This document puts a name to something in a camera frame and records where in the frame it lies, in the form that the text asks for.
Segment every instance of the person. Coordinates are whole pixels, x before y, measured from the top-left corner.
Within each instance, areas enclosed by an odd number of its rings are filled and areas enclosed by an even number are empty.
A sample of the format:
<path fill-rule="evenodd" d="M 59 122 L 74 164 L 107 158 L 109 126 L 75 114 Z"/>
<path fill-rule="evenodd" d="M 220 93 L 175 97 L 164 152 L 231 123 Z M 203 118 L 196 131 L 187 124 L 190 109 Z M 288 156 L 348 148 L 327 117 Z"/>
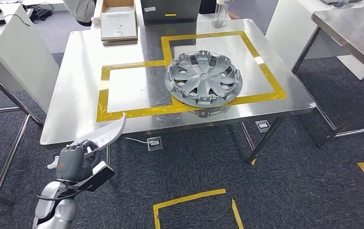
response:
<path fill-rule="evenodd" d="M 216 0 L 202 0 L 199 8 L 199 14 L 209 14 L 216 13 Z M 229 11 L 227 11 L 228 16 L 231 19 L 239 19 L 239 17 Z"/>

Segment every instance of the table leg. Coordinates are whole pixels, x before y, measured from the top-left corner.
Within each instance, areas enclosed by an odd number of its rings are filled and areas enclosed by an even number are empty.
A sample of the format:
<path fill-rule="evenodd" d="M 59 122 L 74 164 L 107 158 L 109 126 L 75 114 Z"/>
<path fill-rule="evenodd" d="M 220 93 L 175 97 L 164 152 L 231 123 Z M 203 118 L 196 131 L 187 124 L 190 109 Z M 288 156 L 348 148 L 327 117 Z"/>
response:
<path fill-rule="evenodd" d="M 6 88 L 1 82 L 0 82 L 0 90 L 9 98 L 11 99 L 16 106 L 19 107 L 26 115 L 29 115 L 32 121 L 34 121 L 38 126 L 43 126 L 43 123 L 36 118 L 36 116 L 21 102 L 19 99 Z"/>
<path fill-rule="evenodd" d="M 249 136 L 249 133 L 246 129 L 246 126 L 244 123 L 240 123 L 241 128 L 243 129 L 243 132 L 245 134 L 245 137 L 248 141 L 248 144 L 251 148 L 251 154 L 246 158 L 246 160 L 251 163 L 251 165 L 255 165 L 256 162 L 256 155 L 263 149 L 263 147 L 266 145 L 269 138 L 273 135 L 274 132 L 278 129 L 280 124 L 284 121 L 284 117 L 276 118 L 276 120 L 273 122 L 272 126 L 269 128 L 268 132 L 263 136 L 261 141 L 257 146 L 254 146 L 253 141 L 251 137 Z"/>
<path fill-rule="evenodd" d="M 313 36 L 306 44 L 304 50 L 301 52 L 300 56 L 298 57 L 298 60 L 296 61 L 295 65 L 293 66 L 293 68 L 292 68 L 293 74 L 295 74 L 297 72 L 298 68 L 300 67 L 300 64 L 303 62 L 304 58 L 307 56 L 308 51 L 310 50 L 311 46 L 314 44 L 314 41 L 317 38 L 320 31 L 321 31 L 321 28 L 317 27 Z"/>
<path fill-rule="evenodd" d="M 0 173 L 0 189 L 1 189 L 2 184 L 4 183 L 5 177 L 7 176 L 8 170 L 11 167 L 11 163 L 15 156 L 15 153 L 17 152 L 18 145 L 23 137 L 23 134 L 25 133 L 26 124 L 28 124 L 29 117 L 30 117 L 30 115 L 28 114 L 28 115 L 26 115 L 25 119 L 23 120 L 23 123 L 20 127 L 20 131 L 19 131 L 17 137 L 15 138 L 15 141 L 14 141 L 14 144 L 12 145 L 10 154 L 8 155 L 7 161 L 5 162 L 4 167 L 2 168 L 2 171 Z"/>
<path fill-rule="evenodd" d="M 349 118 L 346 119 L 345 122 L 340 124 L 336 129 L 331 131 L 325 138 L 321 139 L 317 145 L 323 146 L 326 144 L 329 140 L 336 137 L 338 134 L 342 134 L 340 136 L 350 135 L 350 134 L 357 134 L 357 133 L 363 133 L 364 130 L 354 130 L 354 131 L 347 131 L 345 133 L 340 133 L 344 129 L 346 129 L 350 124 L 352 124 L 355 120 L 359 119 L 364 114 L 364 107 L 360 108 L 356 112 L 354 112 Z"/>
<path fill-rule="evenodd" d="M 111 145 L 110 144 L 106 147 L 106 163 L 109 166 L 111 165 Z"/>

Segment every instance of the gray carpet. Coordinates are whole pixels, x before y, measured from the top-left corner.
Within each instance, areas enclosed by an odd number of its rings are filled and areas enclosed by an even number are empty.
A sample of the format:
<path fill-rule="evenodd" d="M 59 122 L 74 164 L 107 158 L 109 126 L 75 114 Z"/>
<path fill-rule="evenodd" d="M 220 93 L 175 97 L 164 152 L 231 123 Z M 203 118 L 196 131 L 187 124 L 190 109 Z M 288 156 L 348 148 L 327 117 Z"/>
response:
<path fill-rule="evenodd" d="M 53 56 L 61 62 L 62 53 Z M 364 81 L 336 58 L 305 61 L 298 75 L 336 123 L 364 102 Z M 26 93 L 16 95 L 45 118 Z M 0 107 L 8 105 L 0 94 Z M 23 117 L 19 112 L 0 114 L 0 169 Z M 259 140 L 254 124 L 247 126 Z M 364 134 L 316 148 L 315 139 L 326 131 L 316 111 L 290 117 L 254 167 L 243 159 L 249 147 L 239 125 L 170 132 L 162 135 L 164 149 L 155 152 L 118 140 L 111 158 L 117 187 L 105 184 L 80 194 L 73 228 L 154 228 L 153 204 L 219 188 L 227 193 L 160 209 L 161 227 L 238 228 L 231 208 L 234 198 L 246 229 L 364 228 L 364 174 L 357 166 L 364 162 Z M 0 205 L 0 229 L 30 228 L 35 194 L 54 179 L 46 165 L 60 149 L 40 146 L 40 135 L 41 129 L 29 123 L 1 191 L 15 205 Z"/>

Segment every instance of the electrical outlet box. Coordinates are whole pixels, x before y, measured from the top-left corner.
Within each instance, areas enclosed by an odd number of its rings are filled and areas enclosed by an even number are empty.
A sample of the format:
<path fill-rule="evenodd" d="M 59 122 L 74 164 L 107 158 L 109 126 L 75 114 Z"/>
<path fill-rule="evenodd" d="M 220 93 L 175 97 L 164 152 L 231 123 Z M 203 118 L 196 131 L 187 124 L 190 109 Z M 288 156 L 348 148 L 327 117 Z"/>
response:
<path fill-rule="evenodd" d="M 147 139 L 148 142 L 148 151 L 155 151 L 162 149 L 162 139 L 161 137 L 150 137 Z"/>

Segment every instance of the cardboard box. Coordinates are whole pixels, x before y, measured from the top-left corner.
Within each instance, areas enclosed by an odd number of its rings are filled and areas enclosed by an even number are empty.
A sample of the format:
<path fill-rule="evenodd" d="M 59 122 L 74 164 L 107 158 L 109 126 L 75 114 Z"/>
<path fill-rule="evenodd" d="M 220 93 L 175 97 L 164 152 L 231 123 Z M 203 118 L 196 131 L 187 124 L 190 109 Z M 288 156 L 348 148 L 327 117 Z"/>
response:
<path fill-rule="evenodd" d="M 103 0 L 101 8 L 101 40 L 137 39 L 134 0 Z"/>

